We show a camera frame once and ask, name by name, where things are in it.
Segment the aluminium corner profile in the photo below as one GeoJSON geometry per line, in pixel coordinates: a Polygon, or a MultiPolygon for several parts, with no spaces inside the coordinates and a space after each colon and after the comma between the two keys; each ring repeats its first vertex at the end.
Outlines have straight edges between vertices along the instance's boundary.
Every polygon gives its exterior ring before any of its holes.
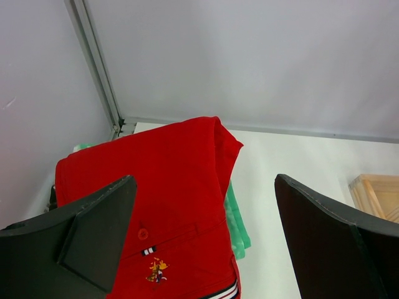
{"type": "Polygon", "coordinates": [[[71,1],[115,131],[218,116],[233,130],[398,142],[397,1],[71,1]]]}

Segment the wooden clothes rack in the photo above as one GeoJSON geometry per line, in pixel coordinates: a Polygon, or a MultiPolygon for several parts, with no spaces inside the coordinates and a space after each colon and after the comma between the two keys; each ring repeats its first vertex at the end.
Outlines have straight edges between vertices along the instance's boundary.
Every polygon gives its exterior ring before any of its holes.
{"type": "Polygon", "coordinates": [[[361,174],[349,190],[357,209],[398,223],[398,176],[361,174]]]}

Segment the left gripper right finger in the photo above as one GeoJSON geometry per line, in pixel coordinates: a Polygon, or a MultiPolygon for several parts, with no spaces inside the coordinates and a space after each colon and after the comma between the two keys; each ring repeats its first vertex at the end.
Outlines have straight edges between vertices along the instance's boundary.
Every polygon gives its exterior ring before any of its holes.
{"type": "Polygon", "coordinates": [[[398,224],[324,196],[286,174],[274,181],[302,298],[398,298],[398,224]]]}

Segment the black white garment in basket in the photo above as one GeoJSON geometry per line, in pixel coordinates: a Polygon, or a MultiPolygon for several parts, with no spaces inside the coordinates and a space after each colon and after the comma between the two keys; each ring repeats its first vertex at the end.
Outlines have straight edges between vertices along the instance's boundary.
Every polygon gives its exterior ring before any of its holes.
{"type": "Polygon", "coordinates": [[[53,185],[50,189],[50,198],[46,205],[46,212],[52,211],[54,209],[57,209],[57,198],[56,198],[55,186],[53,185]]]}

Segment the red trousers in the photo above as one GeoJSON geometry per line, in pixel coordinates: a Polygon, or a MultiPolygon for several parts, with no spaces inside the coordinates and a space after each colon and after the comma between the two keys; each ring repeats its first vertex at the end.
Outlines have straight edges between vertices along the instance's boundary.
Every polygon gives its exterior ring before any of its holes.
{"type": "Polygon", "coordinates": [[[64,206],[131,175],[137,194],[111,298],[239,298],[224,201],[242,144],[216,116],[102,143],[60,160],[64,206]]]}

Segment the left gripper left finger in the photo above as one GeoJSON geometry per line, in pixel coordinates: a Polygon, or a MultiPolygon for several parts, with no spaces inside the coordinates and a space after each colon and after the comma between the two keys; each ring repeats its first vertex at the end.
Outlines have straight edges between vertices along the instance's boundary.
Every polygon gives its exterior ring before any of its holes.
{"type": "Polygon", "coordinates": [[[1,230],[1,298],[105,298],[112,291],[137,184],[93,194],[1,230]]]}

